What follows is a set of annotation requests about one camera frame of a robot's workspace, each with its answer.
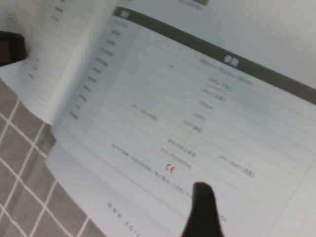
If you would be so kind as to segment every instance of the black object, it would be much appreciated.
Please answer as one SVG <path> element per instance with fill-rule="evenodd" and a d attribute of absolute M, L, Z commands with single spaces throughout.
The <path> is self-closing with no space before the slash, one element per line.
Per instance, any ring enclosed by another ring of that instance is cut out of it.
<path fill-rule="evenodd" d="M 182 237 L 224 237 L 212 188 L 205 183 L 195 183 L 192 200 L 191 214 Z"/>
<path fill-rule="evenodd" d="M 0 67 L 26 59 L 24 37 L 0 31 Z"/>

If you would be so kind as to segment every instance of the red ce logo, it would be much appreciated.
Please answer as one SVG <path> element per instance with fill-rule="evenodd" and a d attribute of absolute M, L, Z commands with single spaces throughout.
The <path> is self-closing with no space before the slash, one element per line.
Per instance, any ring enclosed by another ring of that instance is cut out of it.
<path fill-rule="evenodd" d="M 175 170 L 175 168 L 176 168 L 176 167 L 172 167 L 171 164 L 168 164 L 168 165 L 166 166 L 166 170 L 170 171 L 170 173 L 173 173 L 173 171 Z"/>

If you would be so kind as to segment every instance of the instruction manual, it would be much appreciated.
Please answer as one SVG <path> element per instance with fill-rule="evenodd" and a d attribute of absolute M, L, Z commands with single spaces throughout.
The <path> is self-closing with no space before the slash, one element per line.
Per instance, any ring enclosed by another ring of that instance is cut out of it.
<path fill-rule="evenodd" d="M 52 125 L 47 165 L 106 236 L 179 237 L 203 181 L 225 237 L 314 237 L 312 9 L 3 0 L 28 59 L 0 77 Z"/>

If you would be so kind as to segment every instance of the white grid line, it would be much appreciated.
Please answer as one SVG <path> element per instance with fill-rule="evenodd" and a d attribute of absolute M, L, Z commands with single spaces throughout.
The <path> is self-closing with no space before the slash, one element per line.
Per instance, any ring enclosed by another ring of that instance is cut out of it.
<path fill-rule="evenodd" d="M 11 114 L 9 120 L 11 120 L 11 119 L 13 118 L 14 113 L 15 113 L 15 111 L 17 110 L 18 105 L 19 105 L 19 100 L 17 101 L 17 104 L 16 104 L 16 106 L 14 107 L 14 110 L 13 110 L 13 112 L 12 112 L 12 114 Z M 38 139 L 39 139 L 39 137 L 40 137 L 40 134 L 41 134 L 41 132 L 42 132 L 44 126 L 45 126 L 45 123 L 42 122 L 42 125 L 41 125 L 41 127 L 40 127 L 40 129 L 39 129 L 39 131 L 38 131 L 38 133 L 37 133 L 37 135 L 36 135 L 36 138 L 35 138 L 34 142 L 31 143 L 31 147 L 30 147 L 30 149 L 29 149 L 29 151 L 28 151 L 28 153 L 27 153 L 27 155 L 26 155 L 26 158 L 25 158 L 25 160 L 24 160 L 24 162 L 23 162 L 23 164 L 22 164 L 22 167 L 21 167 L 21 169 L 20 169 L 20 171 L 19 171 L 18 178 L 16 179 L 16 181 L 15 181 L 15 183 L 14 183 L 14 185 L 13 185 L 13 188 L 12 188 L 12 190 L 11 190 L 11 192 L 10 192 L 10 194 L 9 194 L 9 196 L 8 196 L 8 198 L 7 198 L 7 200 L 6 200 L 6 202 L 5 202 L 5 205 L 4 205 L 4 207 L 3 207 L 3 211 L 2 211 L 2 213 L 1 213 L 1 215 L 0 215 L 0 219 L 1 219 L 1 217 L 3 216 L 4 210 L 7 208 L 8 204 L 9 204 L 9 202 L 10 202 L 10 200 L 11 200 L 13 194 L 14 194 L 14 191 L 15 191 L 15 189 L 16 189 L 16 187 L 17 187 L 17 185 L 18 185 L 18 182 L 19 182 L 19 180 L 20 180 L 20 178 L 21 178 L 21 175 L 22 175 L 22 173 L 23 173 L 23 171 L 24 171 L 24 168 L 25 168 L 25 166 L 26 166 L 26 164 L 27 164 L 27 162 L 28 162 L 28 160 L 29 160 L 29 158 L 30 158 L 30 156 L 31 156 L 31 154 L 32 154 L 33 148 L 35 147 L 35 144 L 36 144 L 36 142 L 38 141 Z"/>
<path fill-rule="evenodd" d="M 26 156 L 26 158 L 25 158 L 25 160 L 24 160 L 24 162 L 23 162 L 23 165 L 22 165 L 22 168 L 21 168 L 19 174 L 17 174 L 17 173 L 0 157 L 0 163 L 2 163 L 2 164 L 14 175 L 14 177 L 16 178 L 16 181 L 15 181 L 15 183 L 14 183 L 14 185 L 13 185 L 13 188 L 12 188 L 10 194 L 9 194 L 9 197 L 7 198 L 7 201 L 6 201 L 5 205 L 4 205 L 4 206 L 1 206 L 1 205 L 0 205 L 0 207 L 2 208 L 2 212 L 1 212 L 1 215 L 0 215 L 0 220 L 1 220 L 1 218 L 2 218 L 3 215 L 8 216 L 8 218 L 10 219 L 10 221 L 18 228 L 18 230 L 21 232 L 21 234 L 23 235 L 23 237 L 33 237 L 33 235 L 34 235 L 34 233 L 35 233 L 35 231 L 36 231 L 36 229 L 37 229 L 37 227 L 38 227 L 38 224 L 39 224 L 39 222 L 41 221 L 41 218 L 42 218 L 44 212 L 47 211 L 47 213 L 52 217 L 52 219 L 56 222 L 56 224 L 60 227 L 60 229 L 62 229 L 62 231 L 63 231 L 65 234 L 67 234 L 69 237 L 73 237 L 73 236 L 69 233 L 69 231 L 58 221 L 58 219 L 54 216 L 54 214 L 47 208 L 48 202 L 49 202 L 50 197 L 51 197 L 51 195 L 52 195 L 52 193 L 53 193 L 53 190 L 54 190 L 54 188 L 55 188 L 55 186 L 56 186 L 56 184 L 57 184 L 57 181 L 56 181 L 56 180 L 54 181 L 54 184 L 53 184 L 52 187 L 50 188 L 50 191 L 49 191 L 49 194 L 48 194 L 48 196 L 47 196 L 46 202 L 43 202 L 43 201 L 24 183 L 24 181 L 21 179 L 21 175 L 22 175 L 22 173 L 23 173 L 23 171 L 24 171 L 24 168 L 25 168 L 25 166 L 26 166 L 26 164 L 27 164 L 27 162 L 28 162 L 28 160 L 29 160 L 29 158 L 30 158 L 30 156 L 31 156 L 33 150 L 36 150 L 36 151 L 37 151 L 41 156 L 43 156 L 44 158 L 46 158 L 47 155 L 44 154 L 44 153 L 40 150 L 40 148 L 36 145 L 36 144 L 37 144 L 37 141 L 39 140 L 39 137 L 40 137 L 40 135 L 41 135 L 41 133 L 42 133 L 42 131 L 43 131 L 43 128 L 44 128 L 44 126 L 45 126 L 45 123 L 44 123 L 44 122 L 42 123 L 42 125 L 41 125 L 41 127 L 40 127 L 40 129 L 39 129 L 39 131 L 38 131 L 38 133 L 37 133 L 37 136 L 36 136 L 36 138 L 35 138 L 34 141 L 32 141 L 31 139 L 29 139 L 17 126 L 15 126 L 15 125 L 11 122 L 11 121 L 12 121 L 12 118 L 13 118 L 13 116 L 15 115 L 15 112 L 16 112 L 18 106 L 19 106 L 19 103 L 21 103 L 21 101 L 20 101 L 20 100 L 17 100 L 17 102 L 16 102 L 16 104 L 15 104 L 15 106 L 14 106 L 14 109 L 12 110 L 11 115 L 10 115 L 9 118 L 6 118 L 4 115 L 2 115 L 2 114 L 0 113 L 0 118 L 2 118 L 2 119 L 6 122 L 6 125 L 5 125 L 5 127 L 4 127 L 4 130 L 3 130 L 2 134 L 0 135 L 0 143 L 1 143 L 2 139 L 3 139 L 3 137 L 5 136 L 7 129 L 8 129 L 10 126 L 12 126 L 28 143 L 31 144 L 31 147 L 30 147 L 30 150 L 29 150 L 28 153 L 27 153 L 27 156 Z M 19 225 L 12 219 L 12 217 L 10 216 L 10 214 L 5 210 L 5 209 L 7 208 L 7 206 L 8 206 L 8 204 L 9 204 L 9 202 L 10 202 L 12 196 L 13 196 L 13 193 L 14 193 L 14 191 L 15 191 L 15 189 L 16 189 L 16 187 L 17 187 L 17 185 L 18 185 L 19 182 L 22 184 L 23 188 L 26 189 L 26 190 L 36 199 L 36 201 L 42 206 L 41 213 L 39 214 L 39 216 L 38 216 L 38 218 L 37 218 L 37 221 L 36 221 L 35 225 L 33 226 L 33 229 L 32 229 L 31 234 L 30 234 L 29 236 L 27 236 L 27 235 L 23 232 L 23 230 L 19 227 Z M 84 231 L 84 229 L 85 229 L 85 226 L 86 226 L 88 220 L 89 220 L 89 219 L 87 218 L 87 219 L 85 220 L 84 224 L 82 225 L 82 227 L 81 227 L 81 229 L 80 229 L 80 231 L 79 231 L 79 234 L 80 234 L 80 235 L 83 233 L 83 231 Z"/>
<path fill-rule="evenodd" d="M 49 210 L 47 207 L 45 209 L 48 214 L 51 216 L 51 218 L 54 219 L 54 221 L 56 222 L 56 224 L 59 226 L 59 228 L 62 229 L 62 231 L 68 235 L 69 237 L 73 237 L 71 233 L 69 233 L 69 231 L 59 222 L 59 220 L 55 217 L 55 215 L 51 212 L 51 210 Z"/>
<path fill-rule="evenodd" d="M 89 222 L 89 217 L 86 217 L 86 219 L 85 219 L 83 225 L 81 226 L 81 229 L 80 229 L 80 231 L 78 232 L 78 234 L 77 234 L 76 237 L 81 237 L 81 236 L 82 236 L 82 234 L 83 234 L 83 232 L 84 232 L 84 230 L 85 230 L 85 228 L 86 228 L 88 222 Z"/>
<path fill-rule="evenodd" d="M 4 217 L 4 215 L 6 215 L 9 219 L 9 221 L 18 229 L 18 231 L 21 233 L 21 235 L 23 235 L 23 237 L 28 237 L 27 234 L 24 233 L 24 231 L 21 229 L 21 227 L 15 222 L 15 220 L 12 219 L 12 217 L 9 215 L 9 213 L 3 209 L 3 206 L 1 206 L 1 204 L 0 204 L 0 207 L 2 208 L 2 211 L 3 211 L 2 218 Z"/>
<path fill-rule="evenodd" d="M 48 196 L 47 196 L 47 198 L 46 198 L 45 203 L 43 203 L 42 201 L 40 202 L 40 203 L 42 204 L 42 209 L 41 209 L 40 214 L 39 214 L 39 216 L 38 216 L 38 218 L 37 218 L 37 220 L 36 220 L 36 222 L 35 222 L 35 224 L 34 224 L 34 226 L 33 226 L 33 229 L 32 229 L 32 231 L 31 231 L 31 233 L 30 233 L 30 237 L 33 237 L 33 235 L 34 235 L 34 233 L 35 233 L 35 231 L 36 231 L 36 229 L 37 229 L 37 227 L 38 227 L 38 225 L 39 225 L 39 223 L 40 223 L 40 221 L 41 221 L 41 219 L 42 219 L 42 217 L 43 217 L 43 214 L 44 214 L 44 212 L 45 212 L 45 210 L 46 210 L 45 207 L 47 206 L 47 204 L 48 204 L 48 202 L 49 202 L 49 200 L 50 200 L 50 197 L 51 197 L 52 194 L 53 194 L 53 191 L 54 191 L 54 189 L 55 189 L 56 184 L 57 184 L 57 181 L 55 180 L 55 181 L 54 181 L 54 184 L 53 184 L 52 187 L 50 188 L 50 191 L 49 191 L 49 194 L 48 194 Z"/>
<path fill-rule="evenodd" d="M 13 118 L 13 116 L 14 116 L 14 114 L 15 114 L 15 111 L 16 111 L 17 108 L 18 108 L 19 103 L 20 103 L 19 100 L 17 100 L 17 101 L 15 102 L 15 106 L 14 106 L 13 111 L 11 112 L 11 115 L 10 115 L 10 117 L 9 117 L 9 120 L 12 120 L 12 118 Z M 10 124 L 7 122 L 5 128 L 4 128 L 3 132 L 2 132 L 2 135 L 1 135 L 1 137 L 0 137 L 0 144 L 1 144 L 2 140 L 3 140 L 3 138 L 4 138 L 4 135 L 6 134 L 6 131 L 7 131 L 7 129 L 8 129 L 9 126 L 10 126 Z M 15 181 L 15 184 L 13 185 L 13 188 L 12 188 L 10 194 L 9 194 L 9 197 L 7 198 L 7 200 L 6 200 L 5 204 L 4 204 L 4 207 L 3 207 L 2 212 L 1 212 L 1 215 L 0 215 L 0 220 L 1 220 L 2 216 L 3 216 L 3 214 L 4 214 L 4 210 L 6 209 L 8 203 L 9 203 L 9 201 L 10 201 L 10 199 L 11 199 L 11 196 L 13 195 L 13 191 L 15 190 L 15 187 L 17 186 L 17 182 L 18 182 L 18 180 Z"/>

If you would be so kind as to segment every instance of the dark gray header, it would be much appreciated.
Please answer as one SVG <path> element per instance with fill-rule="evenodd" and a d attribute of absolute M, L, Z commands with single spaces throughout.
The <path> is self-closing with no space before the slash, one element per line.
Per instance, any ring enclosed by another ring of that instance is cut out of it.
<path fill-rule="evenodd" d="M 117 7 L 114 16 L 134 22 L 210 58 L 316 105 L 316 90 L 139 12 Z"/>

